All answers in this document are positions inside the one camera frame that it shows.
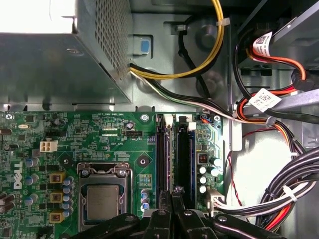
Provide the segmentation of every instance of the perforated metal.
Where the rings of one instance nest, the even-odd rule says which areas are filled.
[[[95,39],[123,80],[128,65],[129,0],[96,0]]]

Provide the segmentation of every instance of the motherboard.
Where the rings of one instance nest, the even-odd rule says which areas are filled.
[[[1,112],[0,238],[67,239],[141,218],[162,190],[209,214],[223,160],[221,120],[198,113]]]

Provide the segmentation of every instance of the cpu socket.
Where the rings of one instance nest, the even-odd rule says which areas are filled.
[[[131,212],[132,170],[127,163],[79,163],[79,231]]]

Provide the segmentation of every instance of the barcode sticker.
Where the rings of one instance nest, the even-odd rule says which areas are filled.
[[[270,39],[273,35],[273,32],[268,32],[265,35],[257,38],[254,41],[253,48],[256,51],[257,54],[262,55],[262,56],[270,56],[269,53],[269,43]]]
[[[281,98],[275,96],[273,93],[267,91],[265,88],[261,88],[250,100],[249,102],[259,109],[261,112],[274,107]]]

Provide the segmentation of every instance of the white wire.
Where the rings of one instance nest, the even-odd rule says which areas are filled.
[[[141,77],[141,76],[135,74],[135,73],[132,72],[132,71],[131,71],[131,74],[132,74],[133,76],[135,76],[137,79],[139,79],[139,80],[145,82],[146,84],[148,84],[156,93],[158,93],[159,95],[161,95],[162,97],[164,97],[164,98],[166,98],[166,99],[168,99],[168,100],[175,101],[175,102],[182,103],[182,104],[186,104],[186,105],[200,106],[200,107],[202,107],[202,108],[204,108],[204,109],[208,109],[208,110],[210,110],[210,111],[213,111],[213,112],[215,112],[215,113],[217,113],[217,114],[219,114],[219,115],[221,115],[221,116],[223,116],[223,117],[225,117],[225,118],[228,118],[228,119],[230,119],[230,120],[232,120],[232,121],[236,121],[236,122],[239,122],[239,123],[249,123],[249,122],[245,122],[245,121],[241,121],[241,120],[239,120],[239,119],[236,119],[236,118],[234,118],[234,117],[232,117],[232,116],[229,116],[229,115],[227,115],[227,114],[224,114],[223,112],[219,111],[218,109],[216,109],[216,108],[214,108],[214,107],[212,107],[212,106],[206,105],[206,104],[202,104],[202,103],[199,103],[199,102],[184,101],[184,100],[179,100],[179,99],[175,99],[175,98],[169,97],[169,96],[165,95],[163,92],[161,92],[161,91],[159,91],[158,89],[156,89],[156,88],[155,88],[150,82],[148,82],[145,78],[143,78],[143,77]]]
[[[305,182],[305,183],[301,183],[299,184],[296,188],[294,188],[292,190],[292,193],[293,194],[296,194],[298,191],[300,191],[301,189],[303,189],[305,186],[307,186],[308,182]],[[268,205],[268,204],[271,204],[271,203],[275,203],[277,201],[280,201],[282,199],[286,199],[288,198],[289,195],[287,194],[284,194],[282,195],[281,197],[277,198],[277,199],[274,199],[274,200],[271,200],[271,201],[268,201],[268,202],[265,202],[265,203],[260,203],[260,204],[256,204],[256,205],[250,205],[250,206],[232,206],[232,205],[227,205],[227,204],[224,204],[222,203],[221,201],[219,200],[216,200],[216,203],[218,204],[218,207],[219,208],[223,208],[223,209],[227,209],[227,210],[241,210],[241,209],[253,209],[255,206],[262,206],[262,205]]]
[[[302,196],[304,196],[305,194],[307,194],[314,186],[315,186],[316,182],[312,182],[310,187],[307,188],[306,190],[304,190],[302,193],[300,193],[299,195],[296,195],[296,198],[300,198]],[[250,217],[256,217],[256,216],[259,216],[259,215],[265,215],[265,214],[269,214],[269,213],[272,213],[272,212],[275,212],[275,211],[278,211],[279,209],[285,207],[286,205],[290,204],[291,202],[293,202],[292,198],[290,198],[287,202],[284,202],[272,209],[269,209],[269,210],[266,210],[266,211],[263,211],[263,212],[260,212],[260,213],[255,213],[255,214],[250,214],[249,216]]]
[[[316,182],[312,182],[311,185],[310,185],[310,187],[307,188],[307,189],[306,189],[305,191],[303,191],[302,193],[297,194],[297,195],[296,195],[296,198],[300,198],[300,197],[304,196],[306,193],[308,193],[308,192],[315,186],[315,184],[316,184]],[[269,202],[266,202],[266,203],[262,203],[262,204],[258,204],[257,206],[259,206],[259,205],[266,205],[266,204],[273,203],[273,202],[275,202],[275,200],[272,200],[272,201],[269,201]],[[274,207],[274,208],[268,209],[268,210],[266,210],[266,211],[261,211],[261,212],[259,212],[259,213],[255,213],[255,214],[249,214],[249,213],[247,213],[247,215],[250,216],[250,217],[255,217],[255,216],[259,216],[259,215],[269,214],[269,213],[271,213],[271,212],[275,212],[275,211],[279,210],[280,208],[285,207],[286,205],[290,204],[291,202],[293,202],[292,198],[288,199],[286,202],[283,202],[283,203],[281,203],[280,205],[278,205],[278,206],[276,206],[276,207]],[[219,204],[216,204],[216,207],[221,208],[221,209],[233,210],[233,209],[230,209],[230,208],[220,207]]]

